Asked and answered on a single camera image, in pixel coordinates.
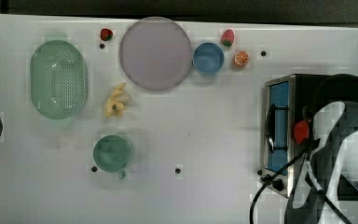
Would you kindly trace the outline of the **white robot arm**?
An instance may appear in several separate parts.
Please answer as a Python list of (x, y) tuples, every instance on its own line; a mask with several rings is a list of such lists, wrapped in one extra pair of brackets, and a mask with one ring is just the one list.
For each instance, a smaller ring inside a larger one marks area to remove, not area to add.
[(334, 102), (314, 115), (284, 224), (355, 224), (340, 207), (341, 177), (358, 190), (358, 103), (353, 102)]

